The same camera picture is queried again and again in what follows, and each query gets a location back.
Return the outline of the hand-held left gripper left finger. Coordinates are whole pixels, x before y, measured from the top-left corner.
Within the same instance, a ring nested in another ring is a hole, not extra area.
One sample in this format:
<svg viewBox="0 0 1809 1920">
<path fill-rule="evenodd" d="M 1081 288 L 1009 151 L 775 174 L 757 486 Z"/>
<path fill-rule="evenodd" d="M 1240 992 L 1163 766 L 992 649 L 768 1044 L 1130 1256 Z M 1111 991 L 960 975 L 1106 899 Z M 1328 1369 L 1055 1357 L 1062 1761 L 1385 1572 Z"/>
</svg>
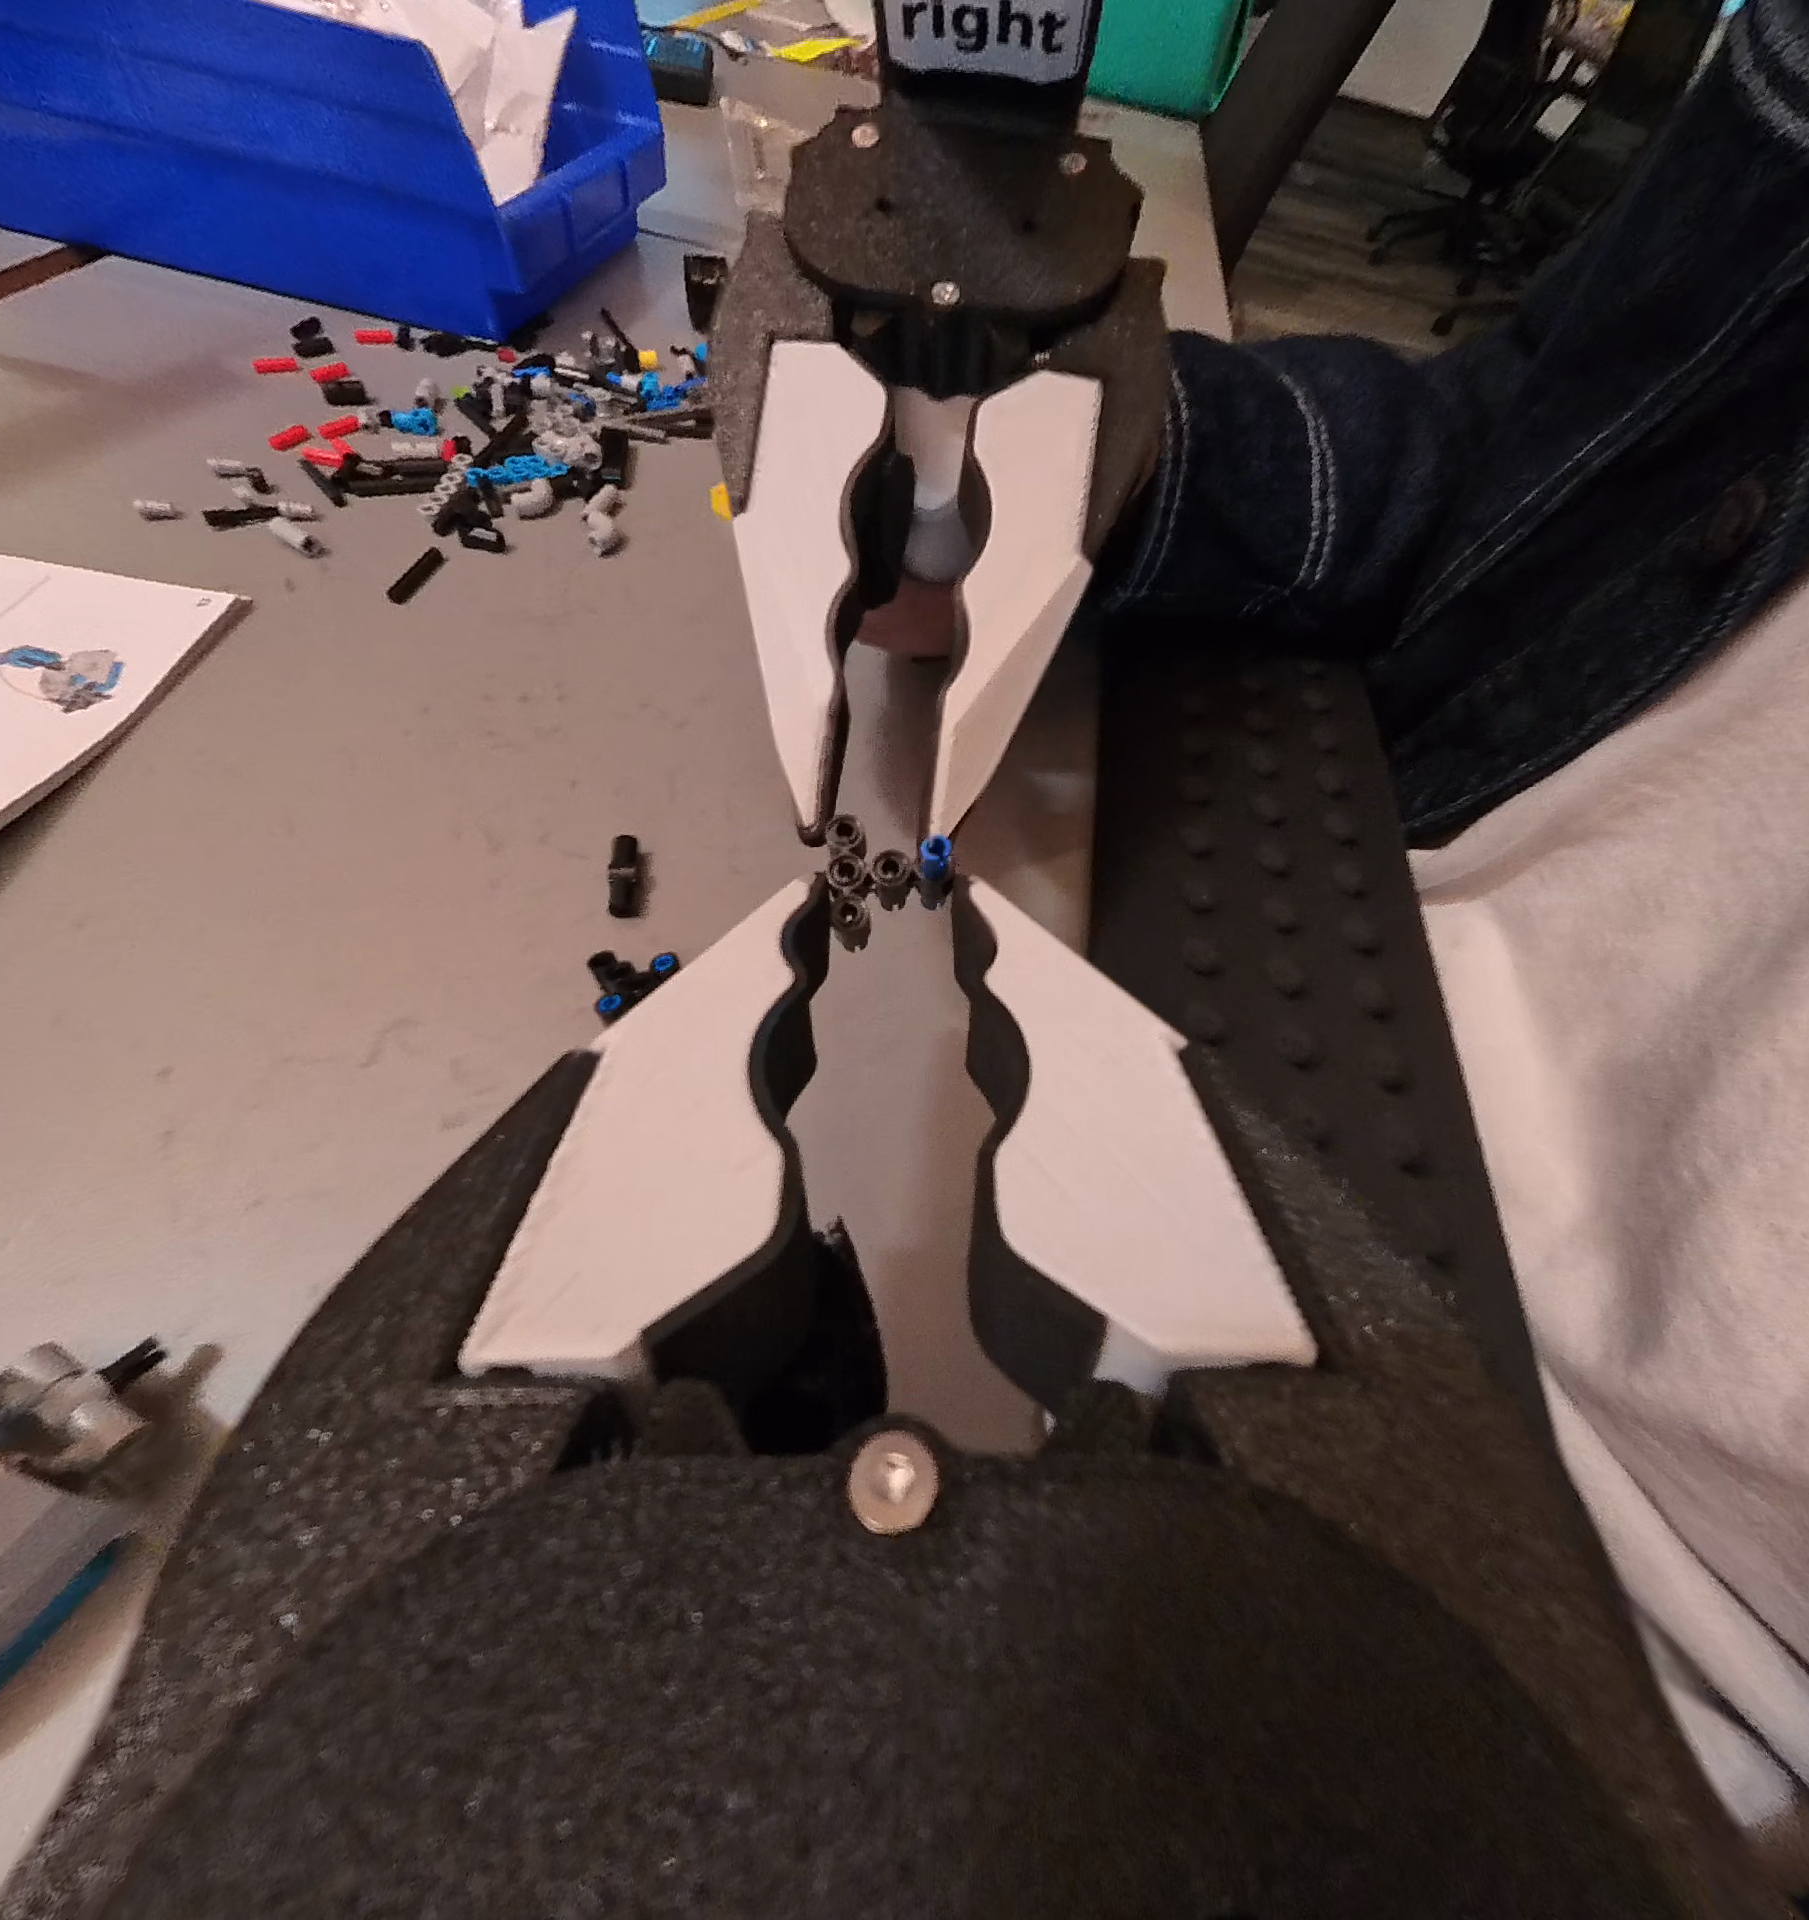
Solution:
<svg viewBox="0 0 1809 1920">
<path fill-rule="evenodd" d="M 458 1353 L 468 1378 L 772 1378 L 818 1243 L 793 1109 L 818 1073 L 821 877 L 781 887 L 586 1051 L 586 1085 Z"/>
</svg>

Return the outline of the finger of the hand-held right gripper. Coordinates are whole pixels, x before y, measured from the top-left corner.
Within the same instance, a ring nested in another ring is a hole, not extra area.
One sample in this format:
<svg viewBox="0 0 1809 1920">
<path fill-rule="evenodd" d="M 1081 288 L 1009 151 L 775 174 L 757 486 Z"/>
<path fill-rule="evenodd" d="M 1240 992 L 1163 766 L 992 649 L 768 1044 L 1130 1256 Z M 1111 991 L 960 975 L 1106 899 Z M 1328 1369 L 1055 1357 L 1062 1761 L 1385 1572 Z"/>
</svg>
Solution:
<svg viewBox="0 0 1809 1920">
<path fill-rule="evenodd" d="M 734 540 L 769 733 L 801 840 L 843 781 L 846 620 L 860 575 L 855 498 L 892 442 L 883 384 L 834 342 L 777 342 Z"/>
<path fill-rule="evenodd" d="M 1069 371 L 1034 371 L 975 409 L 987 534 L 958 593 L 924 836 L 954 836 L 981 798 L 1084 599 L 1100 412 L 1103 387 Z"/>
</svg>

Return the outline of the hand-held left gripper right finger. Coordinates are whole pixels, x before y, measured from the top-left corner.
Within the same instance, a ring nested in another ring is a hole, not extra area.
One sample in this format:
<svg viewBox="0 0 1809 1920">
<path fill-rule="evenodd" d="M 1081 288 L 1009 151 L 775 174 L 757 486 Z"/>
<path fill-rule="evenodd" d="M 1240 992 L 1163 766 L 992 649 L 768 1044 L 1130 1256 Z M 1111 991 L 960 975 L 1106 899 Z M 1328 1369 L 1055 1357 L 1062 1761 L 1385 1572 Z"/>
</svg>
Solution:
<svg viewBox="0 0 1809 1920">
<path fill-rule="evenodd" d="M 1186 1039 L 991 885 L 950 913 L 991 1111 L 968 1265 L 987 1360 L 1019 1388 L 1313 1366 Z"/>
</svg>

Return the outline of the black connector with blue pin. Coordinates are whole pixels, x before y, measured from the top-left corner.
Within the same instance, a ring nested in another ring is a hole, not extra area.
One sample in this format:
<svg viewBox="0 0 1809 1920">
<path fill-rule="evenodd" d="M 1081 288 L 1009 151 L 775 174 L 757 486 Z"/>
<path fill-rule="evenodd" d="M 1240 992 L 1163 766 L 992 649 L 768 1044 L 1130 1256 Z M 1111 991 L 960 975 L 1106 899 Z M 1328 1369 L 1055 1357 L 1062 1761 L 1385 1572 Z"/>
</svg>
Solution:
<svg viewBox="0 0 1809 1920">
<path fill-rule="evenodd" d="M 826 822 L 824 852 L 827 923 L 851 953 L 869 946 L 878 911 L 901 911 L 913 902 L 935 911 L 957 877 L 957 852 L 949 836 L 926 836 L 914 852 L 874 852 L 855 813 L 836 813 Z"/>
<path fill-rule="evenodd" d="M 611 950 L 587 956 L 587 971 L 597 987 L 595 1014 L 608 1026 L 629 1016 L 664 982 L 678 979 L 682 964 L 676 951 L 653 956 L 647 964 L 629 961 Z"/>
</svg>

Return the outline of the person's right forearm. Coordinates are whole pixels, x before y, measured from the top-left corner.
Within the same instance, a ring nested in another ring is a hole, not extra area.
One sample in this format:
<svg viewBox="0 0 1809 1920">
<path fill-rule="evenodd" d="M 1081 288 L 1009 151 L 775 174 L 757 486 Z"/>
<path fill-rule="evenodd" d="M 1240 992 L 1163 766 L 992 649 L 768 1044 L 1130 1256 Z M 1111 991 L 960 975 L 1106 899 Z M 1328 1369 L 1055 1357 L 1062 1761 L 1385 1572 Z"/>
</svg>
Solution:
<svg viewBox="0 0 1809 1920">
<path fill-rule="evenodd" d="M 1353 337 L 1170 349 L 1157 468 L 1094 563 L 1098 611 L 1345 659 L 1395 638 L 1487 436 L 1468 382 Z"/>
</svg>

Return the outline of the grey desk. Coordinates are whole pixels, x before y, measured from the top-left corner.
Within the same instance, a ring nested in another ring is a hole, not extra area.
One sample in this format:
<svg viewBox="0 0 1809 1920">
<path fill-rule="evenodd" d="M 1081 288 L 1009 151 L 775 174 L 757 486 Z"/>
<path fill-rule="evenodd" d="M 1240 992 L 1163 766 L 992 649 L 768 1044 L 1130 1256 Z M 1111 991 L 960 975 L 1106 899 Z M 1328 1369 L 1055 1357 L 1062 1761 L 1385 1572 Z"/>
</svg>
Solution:
<svg viewBox="0 0 1809 1920">
<path fill-rule="evenodd" d="M 315 1304 L 557 1056 L 586 956 L 717 941 L 801 872 L 709 445 L 648 448 L 628 552 L 574 520 L 502 560 L 427 549 L 406 500 L 307 560 L 195 515 L 307 380 L 257 376 L 317 299 L 106 257 L 0 301 L 0 552 L 237 593 L 249 611 L 82 779 L 0 835 L 0 1363 L 159 1339 L 213 1448 Z M 614 835 L 653 896 L 605 913 Z M 892 1404 L 1010 1453 L 1035 1410 L 978 1352 L 947 921 L 834 960 L 797 1109 L 844 1217 Z M 195 1462 L 182 1462 L 182 1498 Z M 157 1548 L 0 1697 L 0 1888 L 116 1683 Z"/>
</svg>

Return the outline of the person's right hand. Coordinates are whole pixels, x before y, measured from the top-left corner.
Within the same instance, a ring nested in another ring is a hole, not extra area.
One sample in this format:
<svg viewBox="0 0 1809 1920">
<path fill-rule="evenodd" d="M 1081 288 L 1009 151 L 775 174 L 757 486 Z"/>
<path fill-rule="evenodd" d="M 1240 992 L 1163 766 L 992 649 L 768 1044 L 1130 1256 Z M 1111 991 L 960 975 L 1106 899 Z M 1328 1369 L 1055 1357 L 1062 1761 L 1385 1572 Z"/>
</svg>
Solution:
<svg viewBox="0 0 1809 1920">
<path fill-rule="evenodd" d="M 889 601 L 864 611 L 855 642 L 913 662 L 947 659 L 957 645 L 958 611 L 957 583 L 905 574 Z"/>
</svg>

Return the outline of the black dimpled mat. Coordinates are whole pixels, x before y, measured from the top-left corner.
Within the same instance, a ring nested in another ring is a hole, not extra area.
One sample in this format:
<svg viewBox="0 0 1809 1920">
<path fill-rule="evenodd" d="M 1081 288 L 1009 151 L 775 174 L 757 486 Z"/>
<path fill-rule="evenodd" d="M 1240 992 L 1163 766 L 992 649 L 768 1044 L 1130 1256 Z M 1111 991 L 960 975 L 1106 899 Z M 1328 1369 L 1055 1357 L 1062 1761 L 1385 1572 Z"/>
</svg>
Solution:
<svg viewBox="0 0 1809 1920">
<path fill-rule="evenodd" d="M 1360 675 L 1115 641 L 1098 731 L 1088 960 L 1182 1037 L 1307 1322 L 1380 1258 L 1548 1445 Z"/>
</svg>

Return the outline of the pile of small building parts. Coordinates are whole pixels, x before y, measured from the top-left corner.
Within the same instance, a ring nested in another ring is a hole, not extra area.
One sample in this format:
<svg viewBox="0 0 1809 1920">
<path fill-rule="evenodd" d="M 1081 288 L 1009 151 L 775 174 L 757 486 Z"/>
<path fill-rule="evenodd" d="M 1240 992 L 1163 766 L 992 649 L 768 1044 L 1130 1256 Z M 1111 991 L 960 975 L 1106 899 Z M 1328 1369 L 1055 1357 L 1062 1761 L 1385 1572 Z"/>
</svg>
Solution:
<svg viewBox="0 0 1809 1920">
<path fill-rule="evenodd" d="M 644 445 L 704 441 L 717 283 L 688 282 L 688 323 L 648 341 L 605 307 L 578 333 L 549 315 L 500 341 L 397 321 L 297 318 L 249 370 L 264 389 L 258 452 L 204 459 L 213 497 L 138 497 L 141 522 L 270 529 L 323 552 L 323 526 L 355 504 L 403 502 L 425 563 L 453 547 L 507 552 L 511 529 L 578 507 L 600 554 Z"/>
</svg>

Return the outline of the white paper scraps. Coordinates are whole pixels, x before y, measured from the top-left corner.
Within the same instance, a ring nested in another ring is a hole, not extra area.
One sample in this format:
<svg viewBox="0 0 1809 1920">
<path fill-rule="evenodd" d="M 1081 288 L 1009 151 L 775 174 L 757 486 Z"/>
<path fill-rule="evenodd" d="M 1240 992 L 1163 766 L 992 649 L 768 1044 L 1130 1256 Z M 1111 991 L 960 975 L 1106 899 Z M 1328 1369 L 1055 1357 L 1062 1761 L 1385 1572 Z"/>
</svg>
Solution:
<svg viewBox="0 0 1809 1920">
<path fill-rule="evenodd" d="M 540 21 L 531 21 L 521 3 L 276 6 L 424 46 L 497 205 L 521 196 L 542 177 L 555 95 L 576 29 L 574 6 Z"/>
</svg>

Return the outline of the black office chair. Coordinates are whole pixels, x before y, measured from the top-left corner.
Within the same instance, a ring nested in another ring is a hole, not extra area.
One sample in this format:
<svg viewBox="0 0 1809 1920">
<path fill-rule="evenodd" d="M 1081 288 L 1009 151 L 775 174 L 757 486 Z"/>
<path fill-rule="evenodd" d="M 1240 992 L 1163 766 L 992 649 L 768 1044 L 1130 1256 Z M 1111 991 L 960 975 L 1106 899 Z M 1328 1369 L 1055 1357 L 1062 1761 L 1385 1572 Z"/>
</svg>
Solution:
<svg viewBox="0 0 1809 1920">
<path fill-rule="evenodd" d="M 1444 342 L 1463 321 L 1514 314 L 1540 264 L 1540 241 L 1516 201 L 1548 154 L 1539 125 L 1559 97 L 1556 58 L 1546 46 L 1552 11 L 1551 3 L 1492 3 L 1423 140 L 1425 157 L 1462 179 L 1462 192 L 1428 194 L 1423 205 L 1389 214 L 1367 232 L 1371 267 L 1414 241 L 1438 241 L 1438 264 L 1456 275 L 1449 304 L 1429 325 Z"/>
</svg>

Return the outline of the person's white shirt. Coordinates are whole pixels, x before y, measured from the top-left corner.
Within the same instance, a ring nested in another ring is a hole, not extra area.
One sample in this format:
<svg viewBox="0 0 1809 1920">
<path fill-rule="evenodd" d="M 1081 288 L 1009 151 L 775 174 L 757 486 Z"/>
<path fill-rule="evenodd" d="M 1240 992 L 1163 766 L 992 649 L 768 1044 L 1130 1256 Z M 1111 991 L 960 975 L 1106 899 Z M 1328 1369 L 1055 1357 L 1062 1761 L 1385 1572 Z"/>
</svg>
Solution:
<svg viewBox="0 0 1809 1920">
<path fill-rule="evenodd" d="M 1414 872 L 1563 1463 L 1809 1893 L 1809 574 Z"/>
</svg>

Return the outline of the dark denim jacket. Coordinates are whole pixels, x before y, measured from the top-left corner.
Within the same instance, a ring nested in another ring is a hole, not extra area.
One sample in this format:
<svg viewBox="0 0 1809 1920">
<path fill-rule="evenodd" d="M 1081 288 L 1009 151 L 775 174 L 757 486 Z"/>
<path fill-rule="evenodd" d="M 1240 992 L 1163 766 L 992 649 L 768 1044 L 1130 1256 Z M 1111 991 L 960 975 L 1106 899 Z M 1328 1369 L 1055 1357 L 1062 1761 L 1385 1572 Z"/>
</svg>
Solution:
<svg viewBox="0 0 1809 1920">
<path fill-rule="evenodd" d="M 1612 205 L 1417 389 L 1365 672 L 1437 849 L 1809 569 L 1809 3 L 1747 4 Z"/>
</svg>

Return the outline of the blue bin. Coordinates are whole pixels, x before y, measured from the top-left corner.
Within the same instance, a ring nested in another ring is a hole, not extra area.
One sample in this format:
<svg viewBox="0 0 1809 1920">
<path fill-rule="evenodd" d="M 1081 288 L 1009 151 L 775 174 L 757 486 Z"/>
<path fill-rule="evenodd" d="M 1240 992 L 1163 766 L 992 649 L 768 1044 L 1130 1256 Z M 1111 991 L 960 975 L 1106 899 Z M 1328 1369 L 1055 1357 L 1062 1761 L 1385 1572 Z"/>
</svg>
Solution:
<svg viewBox="0 0 1809 1920">
<path fill-rule="evenodd" d="M 0 228 L 498 342 L 667 182 L 636 6 L 574 11 L 547 171 L 497 202 L 413 40 L 249 3 L 0 3 Z"/>
</svg>

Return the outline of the instruction booklet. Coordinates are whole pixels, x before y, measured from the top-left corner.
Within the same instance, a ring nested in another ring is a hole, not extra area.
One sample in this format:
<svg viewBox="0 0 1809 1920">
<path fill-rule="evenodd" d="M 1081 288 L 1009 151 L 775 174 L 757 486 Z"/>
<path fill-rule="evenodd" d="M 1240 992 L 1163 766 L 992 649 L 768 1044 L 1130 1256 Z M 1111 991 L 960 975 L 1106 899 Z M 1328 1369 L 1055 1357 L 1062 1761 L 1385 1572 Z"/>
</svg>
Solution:
<svg viewBox="0 0 1809 1920">
<path fill-rule="evenodd" d="M 237 624 L 237 593 L 0 554 L 0 832 Z"/>
</svg>

